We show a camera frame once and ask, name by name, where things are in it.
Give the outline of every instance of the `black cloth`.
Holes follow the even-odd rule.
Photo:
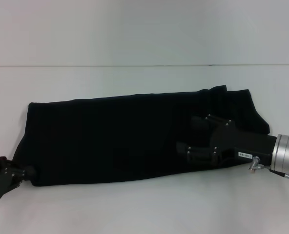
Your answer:
[[[131,181],[205,170],[209,168],[179,157],[176,142],[193,137],[193,116],[208,114],[232,119],[244,131],[269,134],[249,90],[228,92],[226,86],[30,103],[25,135],[13,161],[35,167],[34,186]]]

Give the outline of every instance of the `label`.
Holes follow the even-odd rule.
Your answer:
[[[242,152],[239,152],[238,156],[253,159],[253,155],[242,153]]]

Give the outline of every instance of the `white backdrop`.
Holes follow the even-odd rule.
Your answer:
[[[250,89],[271,133],[289,135],[289,0],[0,0],[0,156],[12,158],[30,102],[223,84]],[[289,181],[240,166],[24,183],[0,200],[0,234],[31,232],[287,233]]]

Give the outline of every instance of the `black fabric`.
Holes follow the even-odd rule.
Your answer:
[[[130,181],[209,169],[176,154],[178,140],[208,140],[206,132],[198,138],[191,131],[191,118],[208,114],[232,119],[245,131],[269,133],[249,91],[228,92],[226,86],[30,103],[25,135],[13,160],[36,168],[38,176],[31,180],[35,186]]]

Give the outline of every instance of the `white table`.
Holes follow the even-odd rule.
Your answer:
[[[0,200],[0,234],[289,233],[289,180],[248,165],[111,184],[33,187]]]

